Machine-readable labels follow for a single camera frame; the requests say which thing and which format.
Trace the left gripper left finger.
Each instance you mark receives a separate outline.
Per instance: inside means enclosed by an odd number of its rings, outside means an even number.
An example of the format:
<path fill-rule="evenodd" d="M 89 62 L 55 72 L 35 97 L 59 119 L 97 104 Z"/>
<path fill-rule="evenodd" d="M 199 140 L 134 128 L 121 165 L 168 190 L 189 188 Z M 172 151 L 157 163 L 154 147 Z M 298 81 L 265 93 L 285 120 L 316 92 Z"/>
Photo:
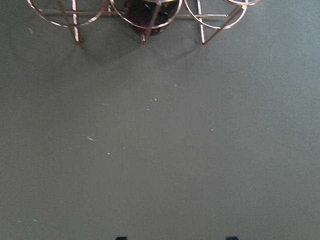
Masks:
<path fill-rule="evenodd" d="M 128 240 L 127 236 L 118 236 L 115 238 L 115 240 Z"/>

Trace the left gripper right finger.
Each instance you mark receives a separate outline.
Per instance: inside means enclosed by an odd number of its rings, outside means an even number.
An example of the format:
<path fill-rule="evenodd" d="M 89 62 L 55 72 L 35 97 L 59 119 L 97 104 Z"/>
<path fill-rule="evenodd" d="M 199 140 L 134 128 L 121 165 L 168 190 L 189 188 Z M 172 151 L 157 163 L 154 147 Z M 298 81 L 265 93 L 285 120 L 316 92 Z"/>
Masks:
<path fill-rule="evenodd" d="M 238 240 L 237 236 L 227 236 L 225 240 Z"/>

